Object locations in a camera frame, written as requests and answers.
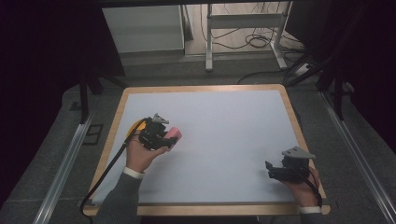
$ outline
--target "dark background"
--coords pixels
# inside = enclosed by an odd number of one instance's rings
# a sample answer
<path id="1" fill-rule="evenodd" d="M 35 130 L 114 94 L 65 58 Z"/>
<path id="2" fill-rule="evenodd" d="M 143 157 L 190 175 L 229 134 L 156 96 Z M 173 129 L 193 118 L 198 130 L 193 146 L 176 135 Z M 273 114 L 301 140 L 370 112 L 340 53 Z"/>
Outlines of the dark background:
<path id="1" fill-rule="evenodd" d="M 1 203 L 82 74 L 124 76 L 102 9 L 1 2 Z"/>
<path id="2" fill-rule="evenodd" d="M 352 103 L 396 152 L 396 1 L 294 2 L 286 31 L 312 50 L 315 61 L 322 62 L 361 2 L 368 4 L 367 10 L 336 60 L 344 81 L 354 88 Z"/>

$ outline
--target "person's arm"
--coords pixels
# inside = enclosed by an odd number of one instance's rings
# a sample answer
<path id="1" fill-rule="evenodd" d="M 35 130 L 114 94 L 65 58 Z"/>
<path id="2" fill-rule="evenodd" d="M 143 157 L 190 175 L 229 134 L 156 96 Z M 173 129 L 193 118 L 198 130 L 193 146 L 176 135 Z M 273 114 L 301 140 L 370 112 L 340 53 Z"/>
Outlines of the person's arm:
<path id="1" fill-rule="evenodd" d="M 167 147 L 155 151 L 144 148 L 135 136 L 127 147 L 126 166 L 116 187 L 111 190 L 96 217 L 94 224 L 137 223 L 138 191 L 142 182 L 144 171 L 149 168 L 152 161 L 166 152 Z"/>
<path id="2" fill-rule="evenodd" d="M 320 186 L 318 170 L 310 167 L 311 174 L 308 180 Z M 322 215 L 321 209 L 318 206 L 318 199 L 314 192 L 308 185 L 303 182 L 301 184 L 294 184 L 287 181 L 281 181 L 285 184 L 293 194 L 297 204 L 300 206 L 300 220 L 301 224 L 323 224 L 329 223 L 328 220 Z"/>

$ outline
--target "hand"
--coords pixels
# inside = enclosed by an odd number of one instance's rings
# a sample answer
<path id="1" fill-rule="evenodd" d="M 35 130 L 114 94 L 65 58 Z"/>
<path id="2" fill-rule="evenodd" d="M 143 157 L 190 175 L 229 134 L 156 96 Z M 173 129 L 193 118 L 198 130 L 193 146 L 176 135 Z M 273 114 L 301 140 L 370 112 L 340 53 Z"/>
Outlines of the hand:
<path id="1" fill-rule="evenodd" d="M 318 170 L 309 167 L 309 170 L 311 171 L 312 175 L 309 175 L 308 180 L 315 186 L 317 183 L 317 187 L 320 186 L 319 182 L 319 172 Z M 290 183 L 288 181 L 280 181 L 284 185 L 286 185 L 290 190 L 291 193 L 293 194 L 294 198 L 296 199 L 297 203 L 301 207 L 313 207 L 313 206 L 318 206 L 318 199 L 315 197 L 314 192 L 312 191 L 309 186 L 303 182 L 300 184 L 295 184 L 295 183 Z"/>
<path id="2" fill-rule="evenodd" d="M 160 147 L 155 151 L 148 150 L 139 142 L 138 137 L 138 135 L 134 136 L 128 144 L 126 167 L 143 174 L 156 157 L 166 152 L 167 147 Z"/>

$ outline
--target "pink object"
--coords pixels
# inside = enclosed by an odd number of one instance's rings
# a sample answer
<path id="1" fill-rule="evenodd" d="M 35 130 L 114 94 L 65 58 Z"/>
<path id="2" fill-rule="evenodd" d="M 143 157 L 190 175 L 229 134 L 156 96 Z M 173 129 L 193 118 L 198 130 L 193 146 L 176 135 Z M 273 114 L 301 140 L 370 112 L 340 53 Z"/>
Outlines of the pink object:
<path id="1" fill-rule="evenodd" d="M 180 140 L 182 134 L 180 130 L 176 127 L 172 127 L 169 132 L 164 136 L 164 138 L 171 138 L 171 137 L 177 137 L 177 141 Z M 171 147 L 168 148 L 168 151 L 170 151 L 175 145 L 172 145 Z"/>

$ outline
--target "white cuff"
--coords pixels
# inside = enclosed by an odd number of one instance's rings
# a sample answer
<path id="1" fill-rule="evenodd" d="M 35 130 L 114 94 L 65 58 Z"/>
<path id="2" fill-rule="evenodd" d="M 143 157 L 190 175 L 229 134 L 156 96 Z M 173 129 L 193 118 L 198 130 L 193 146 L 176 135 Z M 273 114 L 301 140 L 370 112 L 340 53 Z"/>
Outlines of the white cuff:
<path id="1" fill-rule="evenodd" d="M 311 213 L 321 213 L 320 207 L 300 207 L 300 213 L 302 214 L 311 214 Z"/>
<path id="2" fill-rule="evenodd" d="M 128 167 L 124 168 L 124 173 L 136 179 L 143 179 L 143 176 L 145 176 L 145 174 L 140 174 L 132 169 L 129 169 Z"/>

